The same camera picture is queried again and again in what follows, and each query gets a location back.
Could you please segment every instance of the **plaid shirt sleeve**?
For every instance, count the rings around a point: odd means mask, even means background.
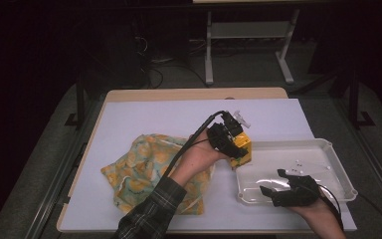
[[[163,238],[186,190],[167,177],[153,192],[122,217],[112,239]]]

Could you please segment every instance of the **gray carpet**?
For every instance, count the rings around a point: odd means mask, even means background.
[[[215,85],[213,88],[227,87],[283,87],[287,91],[298,89],[318,76],[308,75],[307,69],[315,44],[293,43],[289,48],[287,61],[293,73],[295,84],[285,84],[280,68],[276,62],[275,43],[260,43],[254,51],[250,49],[233,49],[219,53],[213,60]],[[204,76],[203,56],[196,55],[190,59],[189,68],[182,63],[169,62],[154,67],[163,74],[160,88],[204,88],[201,77]],[[161,76],[150,73],[150,80],[157,85]],[[315,137],[325,138],[333,143],[353,186],[382,210],[382,185],[375,176],[363,149],[360,136],[365,138],[374,155],[382,165],[382,108],[377,97],[370,89],[361,86],[360,110],[368,112],[375,126],[366,126],[355,130],[346,119],[347,97],[340,100],[327,95],[330,83],[326,83],[304,96],[298,98]],[[0,214],[0,238],[24,238],[29,231],[37,212],[43,208],[44,198],[50,185],[62,185],[56,201],[50,202],[51,209],[44,213],[44,229],[35,235],[40,238],[108,238],[110,233],[60,233],[56,222],[62,205],[77,171],[78,154],[88,142],[96,122],[103,98],[99,101],[87,101],[87,123],[80,129],[65,126],[70,114],[76,112],[75,87],[72,87],[61,99],[48,126],[37,143],[22,175],[17,181],[7,203]],[[73,162],[68,178],[60,178],[55,183],[56,171],[63,160]],[[358,227],[355,232],[347,232],[348,238],[382,238],[382,218],[363,198],[349,202],[348,207]],[[169,236],[169,238],[215,238],[213,236]],[[216,238],[263,238],[262,236],[218,236]],[[316,238],[314,235],[277,235],[277,238]]]

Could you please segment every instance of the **yellow patterned cloth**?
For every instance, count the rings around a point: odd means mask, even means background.
[[[102,168],[101,173],[113,188],[113,203],[116,207],[127,213],[144,201],[186,140],[162,134],[141,135],[132,143],[128,153]],[[214,166],[195,175],[187,183],[187,194],[176,214],[200,215],[204,212],[202,196],[213,170]]]

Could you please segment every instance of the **person's arm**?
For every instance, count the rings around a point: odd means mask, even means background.
[[[322,239],[346,238],[330,208],[318,198],[314,203],[304,207],[289,207],[299,214],[311,230]]]
[[[128,214],[122,217],[114,238],[163,238],[176,208],[182,202],[186,183],[197,173],[206,170],[221,158],[228,158],[213,149],[204,130],[182,155],[169,177],[160,180],[153,192]]]

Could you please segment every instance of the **clear plastic tray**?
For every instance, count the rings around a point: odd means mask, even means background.
[[[253,142],[252,160],[236,169],[238,199],[245,204],[272,203],[262,194],[260,185],[276,191],[289,190],[287,179],[278,176],[278,169],[285,169],[290,175],[310,175],[317,184],[329,189],[339,202],[356,198],[357,191],[331,142],[316,138]]]

